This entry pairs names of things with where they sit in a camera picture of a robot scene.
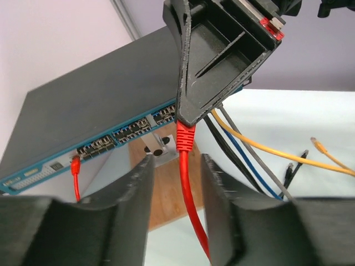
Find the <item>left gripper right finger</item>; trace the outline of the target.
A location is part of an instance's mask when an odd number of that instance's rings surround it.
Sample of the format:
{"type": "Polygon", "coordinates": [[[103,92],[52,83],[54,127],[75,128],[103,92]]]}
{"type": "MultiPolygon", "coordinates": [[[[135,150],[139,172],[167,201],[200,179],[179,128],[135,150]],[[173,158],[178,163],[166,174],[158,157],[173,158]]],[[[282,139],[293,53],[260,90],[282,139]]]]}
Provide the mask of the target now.
{"type": "Polygon", "coordinates": [[[201,182],[212,265],[353,265],[354,199],[280,201],[230,176],[207,154],[201,182]]]}

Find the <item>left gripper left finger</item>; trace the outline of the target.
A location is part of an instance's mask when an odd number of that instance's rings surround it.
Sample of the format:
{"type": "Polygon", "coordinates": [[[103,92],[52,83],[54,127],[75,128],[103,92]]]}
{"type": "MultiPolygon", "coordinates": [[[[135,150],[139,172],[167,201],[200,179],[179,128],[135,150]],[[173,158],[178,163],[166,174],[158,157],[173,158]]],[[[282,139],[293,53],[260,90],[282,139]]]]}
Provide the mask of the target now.
{"type": "Polygon", "coordinates": [[[154,159],[78,203],[1,197],[2,265],[143,265],[154,159]]]}

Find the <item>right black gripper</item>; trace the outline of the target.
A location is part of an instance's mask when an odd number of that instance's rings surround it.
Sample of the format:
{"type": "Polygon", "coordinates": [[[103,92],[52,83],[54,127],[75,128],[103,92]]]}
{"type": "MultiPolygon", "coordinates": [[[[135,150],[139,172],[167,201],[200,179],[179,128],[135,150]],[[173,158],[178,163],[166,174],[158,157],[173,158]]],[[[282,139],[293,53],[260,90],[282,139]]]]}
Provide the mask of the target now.
{"type": "Polygon", "coordinates": [[[278,11],[273,1],[164,1],[180,50],[179,121],[195,125],[278,48],[285,36],[278,11]]]}

